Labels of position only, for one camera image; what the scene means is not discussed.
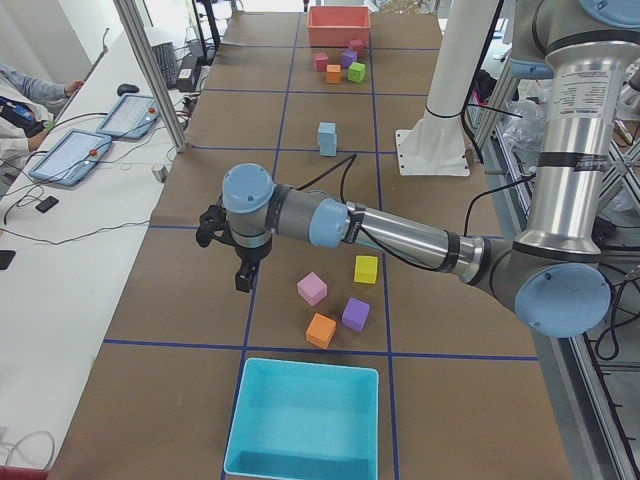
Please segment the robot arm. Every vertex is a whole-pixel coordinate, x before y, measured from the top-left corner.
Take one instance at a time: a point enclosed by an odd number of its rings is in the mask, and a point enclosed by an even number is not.
[[[571,337],[593,327],[609,308],[610,291],[594,268],[600,251],[591,230],[624,71],[640,57],[640,33],[616,24],[618,17],[609,13],[615,13],[614,4],[622,5],[624,18],[635,19],[631,27],[637,29],[640,5],[611,0],[607,5],[614,8],[604,15],[598,5],[606,2],[579,2],[521,0],[517,6],[521,35],[514,36],[514,46],[518,41],[529,48],[514,48],[514,55],[544,59],[555,81],[527,228],[513,244],[461,237],[275,185],[268,172],[252,164],[225,175],[222,201],[201,216],[198,243],[216,239],[234,246],[242,260],[236,287],[243,291],[250,290],[268,255],[272,234],[280,234],[318,247],[358,243],[455,274],[545,335]],[[541,19],[545,28],[538,26]]]

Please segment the pink cube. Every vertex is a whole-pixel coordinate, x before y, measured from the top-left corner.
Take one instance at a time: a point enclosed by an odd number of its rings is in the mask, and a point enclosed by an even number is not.
[[[309,305],[314,307],[327,296],[327,284],[311,272],[298,282],[298,293]]]
[[[355,40],[350,40],[349,41],[349,48],[351,50],[355,50],[356,53],[358,54],[358,58],[360,58],[362,55],[364,55],[364,42],[362,40],[360,40],[359,38],[356,38]]]
[[[313,55],[313,67],[316,72],[326,72],[329,65],[329,57],[326,53],[316,53]]]
[[[369,316],[370,308],[371,306],[362,300],[353,297],[349,298],[347,307],[342,312],[342,324],[351,330],[361,332]]]

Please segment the green cube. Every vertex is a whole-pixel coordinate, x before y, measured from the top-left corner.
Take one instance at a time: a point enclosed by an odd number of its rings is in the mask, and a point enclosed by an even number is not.
[[[364,71],[365,71],[364,63],[353,62],[349,66],[349,73],[347,74],[347,79],[350,82],[362,83],[362,81],[364,80]]]

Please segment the cube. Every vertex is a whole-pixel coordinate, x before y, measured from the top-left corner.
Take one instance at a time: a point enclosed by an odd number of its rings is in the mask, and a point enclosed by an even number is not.
[[[358,54],[358,58],[364,55],[364,42],[359,38],[349,41],[349,48]]]
[[[327,65],[327,83],[340,83],[341,80],[340,65]]]
[[[329,57],[326,53],[316,53],[313,55],[313,68],[316,72],[326,72],[329,65]]]
[[[353,281],[357,283],[376,283],[378,278],[378,257],[369,255],[356,256],[356,269]]]
[[[318,145],[333,145],[338,142],[336,134],[336,124],[331,122],[320,122],[318,126]]]
[[[349,71],[347,72],[347,79],[350,82],[362,83],[364,80],[364,72],[366,67],[363,63],[353,62],[349,66]]]
[[[300,296],[312,307],[327,296],[327,284],[313,272],[300,280],[297,285]]]
[[[336,333],[335,320],[316,313],[307,328],[307,342],[326,350],[334,333]]]
[[[347,306],[342,312],[342,324],[351,330],[361,332],[369,316],[371,306],[357,298],[349,298]]]
[[[338,145],[320,145],[320,155],[323,157],[335,157],[338,153]]]
[[[349,68],[349,66],[356,60],[358,60],[358,53],[355,50],[347,49],[342,52],[340,65],[342,65],[342,68]]]

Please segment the orange cube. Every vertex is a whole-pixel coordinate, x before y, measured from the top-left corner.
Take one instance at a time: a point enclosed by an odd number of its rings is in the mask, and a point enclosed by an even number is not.
[[[340,65],[327,65],[327,83],[340,83],[342,71]]]
[[[307,342],[326,350],[335,332],[336,322],[316,313],[307,328]]]

